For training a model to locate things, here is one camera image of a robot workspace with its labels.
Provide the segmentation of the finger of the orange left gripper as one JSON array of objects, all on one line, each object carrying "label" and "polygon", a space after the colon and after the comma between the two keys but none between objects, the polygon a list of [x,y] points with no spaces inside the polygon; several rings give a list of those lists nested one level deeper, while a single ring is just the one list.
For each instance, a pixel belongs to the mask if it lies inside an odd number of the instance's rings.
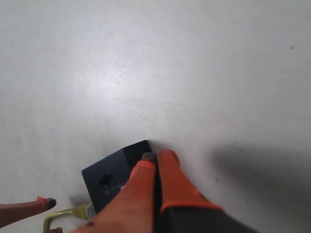
[{"label": "finger of the orange left gripper", "polygon": [[1,204],[0,227],[46,212],[57,204],[56,199],[37,197],[35,201]]},{"label": "finger of the orange left gripper", "polygon": [[58,227],[58,228],[48,230],[47,233],[63,233],[63,230],[62,228]]}]

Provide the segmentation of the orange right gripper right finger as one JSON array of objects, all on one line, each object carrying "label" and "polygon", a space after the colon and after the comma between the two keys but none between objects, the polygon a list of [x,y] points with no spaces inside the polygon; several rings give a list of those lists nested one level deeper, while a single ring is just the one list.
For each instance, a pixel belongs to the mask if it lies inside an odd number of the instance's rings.
[{"label": "orange right gripper right finger", "polygon": [[180,168],[177,154],[163,149],[157,155],[161,180],[162,229],[166,233],[253,233],[207,200]]}]

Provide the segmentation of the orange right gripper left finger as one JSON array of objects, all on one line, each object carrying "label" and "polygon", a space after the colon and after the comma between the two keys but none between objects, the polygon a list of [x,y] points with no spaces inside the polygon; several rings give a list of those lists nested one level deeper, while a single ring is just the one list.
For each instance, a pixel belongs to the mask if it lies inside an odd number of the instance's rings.
[{"label": "orange right gripper left finger", "polygon": [[130,178],[94,218],[74,233],[152,233],[154,231],[155,154],[144,153]]}]

